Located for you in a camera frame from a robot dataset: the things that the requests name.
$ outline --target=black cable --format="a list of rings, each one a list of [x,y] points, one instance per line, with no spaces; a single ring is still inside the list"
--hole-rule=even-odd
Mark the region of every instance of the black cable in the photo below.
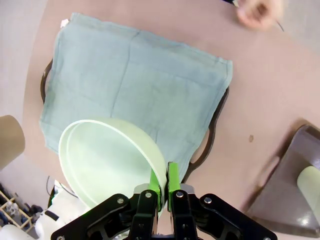
[[[280,24],[280,22],[276,21],[276,23],[279,25],[279,27],[281,28],[282,32],[285,32],[284,28],[282,27],[282,25]]]
[[[50,178],[50,176],[48,176],[48,178],[46,179],[46,186],[45,186],[45,189],[46,189],[47,194],[50,196],[50,193],[49,193],[49,191],[48,191],[48,182],[49,182],[49,178]]]
[[[64,186],[62,186],[62,184],[59,182],[60,186],[70,195],[74,196],[75,198],[78,198],[76,195],[72,194],[71,192],[69,192],[67,189],[64,188]]]

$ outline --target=floor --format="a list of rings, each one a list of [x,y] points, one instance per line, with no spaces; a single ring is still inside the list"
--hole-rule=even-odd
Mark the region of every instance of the floor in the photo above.
[[[0,0],[0,116],[12,115],[20,123],[29,59],[46,2]],[[284,30],[320,54],[318,21],[320,1],[286,0],[285,17],[280,21]],[[49,199],[47,177],[21,155],[0,172],[0,183],[17,192],[28,204],[45,208]],[[49,188],[52,186],[53,179],[50,179]]]

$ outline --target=white tag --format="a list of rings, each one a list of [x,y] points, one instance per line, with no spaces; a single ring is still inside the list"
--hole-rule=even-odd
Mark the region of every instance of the white tag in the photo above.
[[[60,28],[62,29],[62,28],[65,27],[68,23],[69,23],[69,19],[62,20],[62,21],[61,21],[61,24],[60,24]]]
[[[238,0],[233,0],[233,4],[238,8],[239,4],[238,4]]]

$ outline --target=brown spot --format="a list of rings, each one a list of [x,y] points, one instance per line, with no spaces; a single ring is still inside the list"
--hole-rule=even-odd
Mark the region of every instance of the brown spot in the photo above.
[[[253,135],[250,135],[250,136],[249,136],[249,142],[252,143],[253,141],[254,141],[254,136],[253,136]]]

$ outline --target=gray cloth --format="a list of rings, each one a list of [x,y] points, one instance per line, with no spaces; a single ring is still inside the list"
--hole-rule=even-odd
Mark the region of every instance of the gray cloth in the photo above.
[[[73,13],[55,42],[40,119],[46,146],[57,152],[77,120],[119,118],[149,134],[182,180],[232,74],[231,61]]]

